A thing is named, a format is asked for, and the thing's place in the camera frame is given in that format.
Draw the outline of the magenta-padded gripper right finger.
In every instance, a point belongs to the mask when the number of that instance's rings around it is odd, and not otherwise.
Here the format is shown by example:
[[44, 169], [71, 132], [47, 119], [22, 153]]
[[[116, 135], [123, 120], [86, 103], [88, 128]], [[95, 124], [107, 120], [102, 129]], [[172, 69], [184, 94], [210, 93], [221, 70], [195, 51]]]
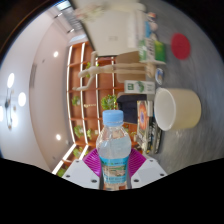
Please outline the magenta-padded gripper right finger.
[[136, 189], [165, 177], [167, 173], [154, 158], [146, 158], [132, 149], [128, 160], [128, 175], [128, 187]]

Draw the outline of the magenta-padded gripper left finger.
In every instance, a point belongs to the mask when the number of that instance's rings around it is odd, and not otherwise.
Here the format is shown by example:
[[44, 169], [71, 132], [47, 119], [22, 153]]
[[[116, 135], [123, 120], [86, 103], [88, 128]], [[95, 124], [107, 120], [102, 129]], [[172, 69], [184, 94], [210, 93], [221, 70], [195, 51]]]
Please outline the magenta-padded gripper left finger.
[[99, 189], [101, 175], [101, 161], [94, 149], [82, 160], [75, 159], [62, 178], [84, 188]]

